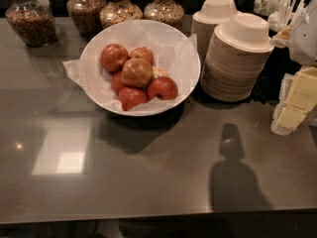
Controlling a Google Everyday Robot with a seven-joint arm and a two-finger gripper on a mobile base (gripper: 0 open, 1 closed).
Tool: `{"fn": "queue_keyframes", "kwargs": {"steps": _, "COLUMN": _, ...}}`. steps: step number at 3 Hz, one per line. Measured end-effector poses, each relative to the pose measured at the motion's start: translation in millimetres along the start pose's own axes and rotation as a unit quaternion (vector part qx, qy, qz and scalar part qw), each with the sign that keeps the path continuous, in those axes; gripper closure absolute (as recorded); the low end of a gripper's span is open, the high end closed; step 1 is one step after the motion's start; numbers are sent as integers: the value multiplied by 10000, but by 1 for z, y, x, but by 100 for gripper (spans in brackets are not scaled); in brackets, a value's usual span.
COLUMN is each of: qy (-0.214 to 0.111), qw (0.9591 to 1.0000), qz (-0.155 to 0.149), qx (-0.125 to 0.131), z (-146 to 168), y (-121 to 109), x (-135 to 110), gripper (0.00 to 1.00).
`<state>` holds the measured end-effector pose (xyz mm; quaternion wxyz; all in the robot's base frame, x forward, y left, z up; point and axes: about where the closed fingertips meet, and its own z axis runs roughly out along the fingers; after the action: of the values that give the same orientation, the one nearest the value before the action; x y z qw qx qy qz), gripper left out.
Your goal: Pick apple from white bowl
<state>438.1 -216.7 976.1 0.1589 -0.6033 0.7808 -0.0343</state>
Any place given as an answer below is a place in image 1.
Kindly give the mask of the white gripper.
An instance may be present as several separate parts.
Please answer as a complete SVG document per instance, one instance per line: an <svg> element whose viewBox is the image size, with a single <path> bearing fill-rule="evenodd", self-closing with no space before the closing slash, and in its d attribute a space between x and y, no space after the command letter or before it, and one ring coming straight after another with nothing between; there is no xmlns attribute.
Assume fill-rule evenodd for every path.
<svg viewBox="0 0 317 238"><path fill-rule="evenodd" d="M269 43L276 48L289 47L292 60L310 65L303 66L295 75L286 73L281 82L270 129L287 136L317 105L317 0L311 0L293 26L279 31Z"/></svg>

